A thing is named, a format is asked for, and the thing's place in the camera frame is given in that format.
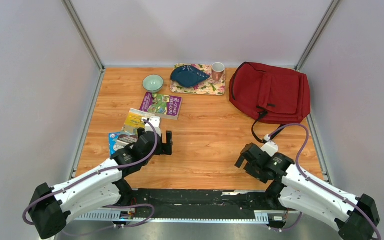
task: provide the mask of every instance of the floral tray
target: floral tray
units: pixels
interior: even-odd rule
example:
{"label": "floral tray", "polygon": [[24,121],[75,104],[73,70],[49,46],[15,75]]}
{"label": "floral tray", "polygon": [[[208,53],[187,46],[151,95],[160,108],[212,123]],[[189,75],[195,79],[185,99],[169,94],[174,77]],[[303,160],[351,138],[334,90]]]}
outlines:
{"label": "floral tray", "polygon": [[211,77],[211,65],[208,64],[186,64],[186,63],[178,63],[174,65],[174,69],[184,66],[184,65],[191,65],[206,74],[210,75],[210,77],[198,83],[198,85],[192,86],[192,87],[184,87],[181,86],[176,81],[171,81],[170,90],[173,93],[178,94],[204,94],[204,95],[217,95],[221,96],[225,94],[226,89],[226,73],[223,74],[221,79],[219,81],[213,80]]}

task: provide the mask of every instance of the wooden surface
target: wooden surface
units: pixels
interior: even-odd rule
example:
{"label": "wooden surface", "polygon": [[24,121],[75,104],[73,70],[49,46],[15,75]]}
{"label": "wooden surface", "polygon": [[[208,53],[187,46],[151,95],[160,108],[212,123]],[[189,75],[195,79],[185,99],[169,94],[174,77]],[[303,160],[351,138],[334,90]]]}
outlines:
{"label": "wooden surface", "polygon": [[[108,133],[120,131],[130,108],[139,109],[146,93],[143,79],[151,74],[164,79],[161,94],[180,96],[183,103],[178,120],[161,119],[161,129],[173,132],[173,155],[154,156],[151,162],[128,177],[132,188],[265,190],[268,184],[254,179],[234,166],[246,144],[261,146],[251,134],[253,119],[222,96],[170,92],[172,68],[107,68],[93,112],[77,168],[77,176],[109,157]],[[226,69],[226,88],[235,72]],[[258,123],[256,133],[263,137],[277,128]],[[305,131],[291,126],[275,142],[279,151],[295,159],[305,139]],[[300,158],[301,166],[322,178],[312,139]]]}

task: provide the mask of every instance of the white wall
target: white wall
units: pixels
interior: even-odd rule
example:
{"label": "white wall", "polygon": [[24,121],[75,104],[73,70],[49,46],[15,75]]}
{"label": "white wall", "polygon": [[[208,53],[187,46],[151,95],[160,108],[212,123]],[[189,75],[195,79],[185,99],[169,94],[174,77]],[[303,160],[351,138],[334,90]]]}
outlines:
{"label": "white wall", "polygon": [[59,0],[0,0],[0,239],[37,240],[22,212],[65,181],[99,71]]}
{"label": "white wall", "polygon": [[384,239],[384,1],[342,1],[303,72],[333,184],[376,200]]}
{"label": "white wall", "polygon": [[331,0],[72,0],[105,65],[296,65]]}

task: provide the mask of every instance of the book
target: book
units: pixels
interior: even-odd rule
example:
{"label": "book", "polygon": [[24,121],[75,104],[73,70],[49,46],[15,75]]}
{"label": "book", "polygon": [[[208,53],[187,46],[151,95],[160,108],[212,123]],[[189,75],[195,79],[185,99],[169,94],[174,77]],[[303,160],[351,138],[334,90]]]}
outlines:
{"label": "book", "polygon": [[181,106],[182,98],[179,96],[147,92],[143,98],[140,110],[155,114],[161,118],[177,120]]}
{"label": "book", "polygon": [[121,149],[122,147],[117,145],[117,139],[120,135],[119,131],[116,132],[110,132],[108,133],[108,142],[109,142],[109,156],[115,154],[117,150]]}
{"label": "book", "polygon": [[139,111],[131,108],[128,112],[124,125],[117,137],[117,145],[124,147],[138,141],[138,129],[145,128],[145,123],[142,118],[154,117],[153,113]]}

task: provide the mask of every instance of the pink mug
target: pink mug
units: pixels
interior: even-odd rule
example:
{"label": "pink mug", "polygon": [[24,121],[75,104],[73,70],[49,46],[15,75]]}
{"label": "pink mug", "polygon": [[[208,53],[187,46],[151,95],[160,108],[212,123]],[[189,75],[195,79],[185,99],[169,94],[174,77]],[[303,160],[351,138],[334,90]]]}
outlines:
{"label": "pink mug", "polygon": [[225,65],[221,62],[215,62],[211,66],[211,76],[212,79],[218,82],[222,79],[223,74],[225,74]]}

